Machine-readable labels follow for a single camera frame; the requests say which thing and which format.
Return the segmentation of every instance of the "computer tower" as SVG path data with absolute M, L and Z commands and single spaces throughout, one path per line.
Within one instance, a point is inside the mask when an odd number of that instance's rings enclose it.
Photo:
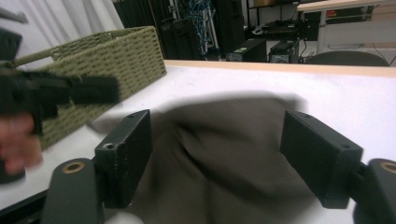
M 228 62 L 265 63 L 267 42 L 264 39 L 249 39 L 227 54 Z
M 352 7 L 326 11 L 327 24 L 339 24 L 347 22 L 367 21 L 367 15 L 371 15 L 373 7 Z M 308 41 L 318 40 L 318 29 L 320 24 L 320 12 L 309 12 L 304 14 L 304 39 Z
M 169 21 L 161 27 L 164 58 L 201 60 L 197 35 L 192 21 Z
M 298 63 L 300 40 L 280 41 L 271 48 L 270 63 Z
M 213 0 L 216 33 L 222 55 L 233 52 L 245 41 L 241 0 Z

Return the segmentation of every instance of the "woven basket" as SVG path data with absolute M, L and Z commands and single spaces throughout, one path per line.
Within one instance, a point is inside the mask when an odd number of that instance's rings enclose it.
M 120 98 L 131 96 L 166 74 L 153 27 L 138 27 L 90 35 L 19 58 L 12 67 L 51 57 L 54 63 L 37 69 L 59 76 L 112 76 L 120 84 Z M 59 116 L 43 122 L 42 147 L 67 136 L 112 105 L 60 105 Z

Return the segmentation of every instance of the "desk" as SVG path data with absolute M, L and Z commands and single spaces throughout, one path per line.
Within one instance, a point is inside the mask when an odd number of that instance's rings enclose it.
M 396 161 L 394 68 L 183 61 L 165 64 L 165 77 L 113 107 L 102 119 L 124 117 L 142 109 L 164 111 L 177 102 L 219 95 L 268 91 L 293 94 L 306 100 L 304 112 L 362 146 L 363 162 L 372 158 Z M 44 163 L 28 171 L 24 183 L 0 186 L 0 209 L 46 189 L 52 170 L 61 162 L 91 158 L 103 137 L 84 126 L 50 147 L 44 152 Z M 316 203 L 293 223 L 349 224 L 352 207 L 353 203 L 347 210 L 326 210 Z
M 302 4 L 298 11 L 321 11 L 317 53 L 325 44 L 393 43 L 396 41 L 396 20 L 363 21 L 343 24 L 326 24 L 326 11 L 348 7 L 376 6 L 394 3 L 392 0 L 328 0 Z

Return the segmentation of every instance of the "chair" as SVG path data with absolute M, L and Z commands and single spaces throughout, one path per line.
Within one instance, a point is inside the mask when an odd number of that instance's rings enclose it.
M 326 65 L 389 66 L 388 62 L 379 56 L 367 52 L 349 50 L 320 53 L 308 59 L 306 63 Z

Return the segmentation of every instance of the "human hand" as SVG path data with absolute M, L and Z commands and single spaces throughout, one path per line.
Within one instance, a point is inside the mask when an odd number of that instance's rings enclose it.
M 42 162 L 38 136 L 32 134 L 35 124 L 28 113 L 0 117 L 0 160 L 6 172 L 15 175 Z

